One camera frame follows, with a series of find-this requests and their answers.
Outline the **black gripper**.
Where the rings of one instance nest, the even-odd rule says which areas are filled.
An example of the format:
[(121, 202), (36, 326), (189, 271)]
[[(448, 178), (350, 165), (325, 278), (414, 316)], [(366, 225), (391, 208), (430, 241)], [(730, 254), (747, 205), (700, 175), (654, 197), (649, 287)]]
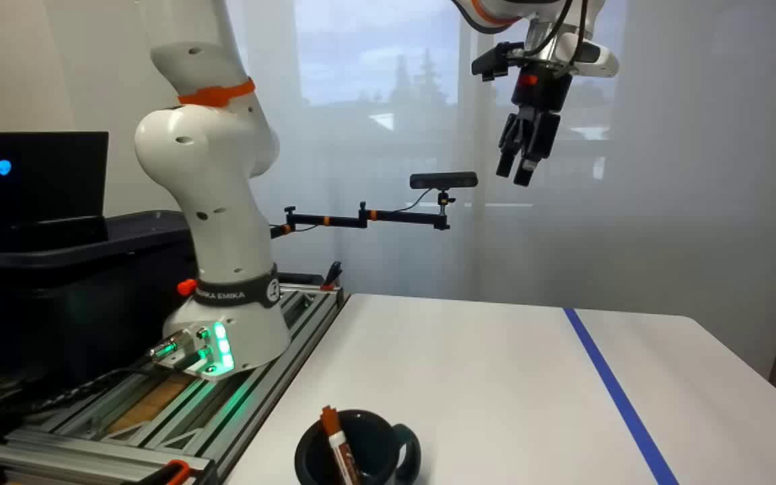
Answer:
[(518, 185), (529, 185), (536, 166), (553, 152), (553, 143), (560, 126), (557, 109), (567, 101), (571, 88), (571, 72), (556, 61), (530, 61), (521, 69), (513, 101), (521, 112), (533, 112), (521, 117), (518, 112), (506, 116), (500, 140), (499, 140), (499, 166), (500, 178), (514, 175)]

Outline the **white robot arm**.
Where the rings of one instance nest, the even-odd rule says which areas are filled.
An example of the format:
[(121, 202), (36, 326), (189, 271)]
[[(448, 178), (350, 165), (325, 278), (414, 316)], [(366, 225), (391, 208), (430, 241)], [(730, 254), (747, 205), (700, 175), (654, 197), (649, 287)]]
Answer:
[(292, 332), (269, 224), (251, 179), (281, 143), (262, 109), (257, 81), (232, 37), (230, 0), (173, 0), (173, 19), (212, 15), (216, 34), (174, 33), (150, 47), (174, 104), (134, 126), (134, 159), (181, 208), (195, 245), (195, 290), (166, 317), (164, 336), (195, 356), (185, 373), (227, 379), (274, 360)]

